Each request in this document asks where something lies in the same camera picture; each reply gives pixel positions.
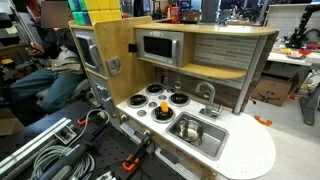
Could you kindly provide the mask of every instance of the chair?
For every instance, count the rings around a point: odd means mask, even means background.
[[[43,89],[39,91],[35,96],[39,99],[42,99],[49,91],[50,88]],[[68,101],[75,100],[78,97],[85,96],[86,92],[90,89],[90,83],[88,79],[82,80],[78,86],[73,91],[72,95],[70,96]]]

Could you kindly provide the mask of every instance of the sink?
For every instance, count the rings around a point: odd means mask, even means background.
[[[199,123],[203,129],[203,135],[202,135],[202,143],[199,147],[196,147],[192,145],[191,143],[181,139],[178,136],[176,126],[181,121],[188,119],[193,120]],[[202,155],[206,156],[207,158],[216,161],[220,158],[221,153],[223,151],[223,148],[228,140],[229,133],[227,130],[220,128],[216,125],[213,125],[211,123],[208,123],[204,120],[202,120],[199,117],[196,117],[192,114],[183,112],[181,113],[173,123],[169,125],[167,128],[167,133],[174,138],[176,138],[178,141],[184,143],[185,145],[189,146],[190,148],[200,152]]]

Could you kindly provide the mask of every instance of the play kitchen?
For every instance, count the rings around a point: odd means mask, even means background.
[[[271,169],[273,140],[242,111],[275,29],[156,24],[150,17],[70,27],[113,125],[137,143],[150,132],[156,144],[149,150],[181,176],[255,179]]]

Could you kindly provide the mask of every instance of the stove top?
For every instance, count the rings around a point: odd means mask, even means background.
[[[146,88],[146,93],[153,96],[162,94],[163,91],[163,87],[159,84],[152,84]]]
[[[128,100],[128,106],[132,108],[140,108],[148,104],[148,98],[144,95],[134,95]]]
[[[169,98],[170,104],[178,107],[186,106],[190,103],[190,98],[181,93],[174,93]]]
[[[175,113],[170,107],[168,107],[168,112],[164,113],[161,109],[161,106],[159,106],[152,110],[151,117],[155,122],[168,123],[175,118]]]

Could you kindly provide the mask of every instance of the oven window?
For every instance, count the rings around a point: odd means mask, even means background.
[[[89,65],[95,66],[95,64],[92,61],[91,55],[90,55],[88,40],[85,38],[81,38],[81,37],[77,37],[77,39],[78,39],[84,60]]]
[[[146,53],[172,58],[172,40],[144,36],[143,42]]]

